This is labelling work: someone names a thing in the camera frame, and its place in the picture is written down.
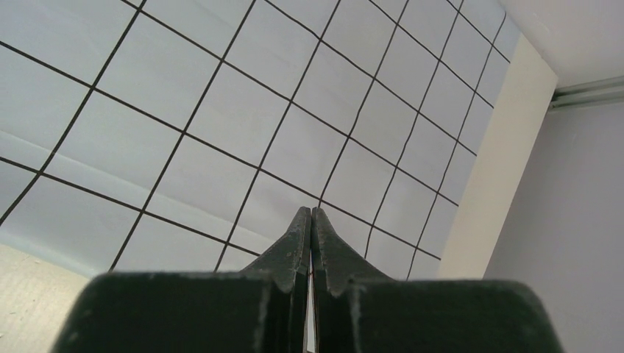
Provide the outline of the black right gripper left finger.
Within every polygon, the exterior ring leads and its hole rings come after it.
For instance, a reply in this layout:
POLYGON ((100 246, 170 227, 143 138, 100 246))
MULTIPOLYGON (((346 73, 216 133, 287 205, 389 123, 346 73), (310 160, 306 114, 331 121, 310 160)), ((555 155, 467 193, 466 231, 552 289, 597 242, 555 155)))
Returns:
POLYGON ((234 272, 110 272, 78 296, 53 352, 304 352, 311 210, 234 272))

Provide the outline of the white checked tablecloth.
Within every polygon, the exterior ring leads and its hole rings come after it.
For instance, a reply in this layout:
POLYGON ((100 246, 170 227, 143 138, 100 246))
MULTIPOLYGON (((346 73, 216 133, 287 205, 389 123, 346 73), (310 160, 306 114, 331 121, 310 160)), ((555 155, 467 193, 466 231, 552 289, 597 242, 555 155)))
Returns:
POLYGON ((497 1, 3 1, 1 242, 236 271, 319 207, 434 277, 519 38, 497 1))

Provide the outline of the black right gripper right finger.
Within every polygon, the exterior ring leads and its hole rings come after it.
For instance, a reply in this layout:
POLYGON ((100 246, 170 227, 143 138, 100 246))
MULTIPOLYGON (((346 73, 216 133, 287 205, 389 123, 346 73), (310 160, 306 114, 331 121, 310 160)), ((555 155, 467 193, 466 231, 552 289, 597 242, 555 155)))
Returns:
POLYGON ((396 280, 312 212, 319 352, 562 352, 539 297, 508 280, 396 280))

